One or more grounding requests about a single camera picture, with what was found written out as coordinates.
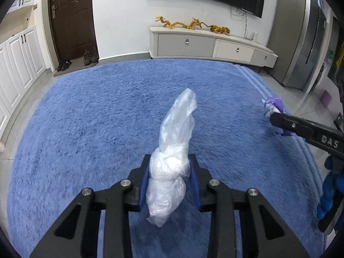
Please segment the right blue gloved hand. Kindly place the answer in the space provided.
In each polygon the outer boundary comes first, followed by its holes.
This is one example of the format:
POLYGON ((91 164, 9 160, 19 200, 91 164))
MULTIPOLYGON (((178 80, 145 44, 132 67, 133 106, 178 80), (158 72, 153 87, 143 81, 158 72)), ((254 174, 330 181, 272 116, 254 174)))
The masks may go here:
POLYGON ((329 170, 322 185, 322 196, 317 207, 317 218, 322 220, 326 213, 333 207, 333 197, 336 191, 343 193, 343 173, 334 174, 333 157, 329 155, 325 160, 324 166, 329 170))

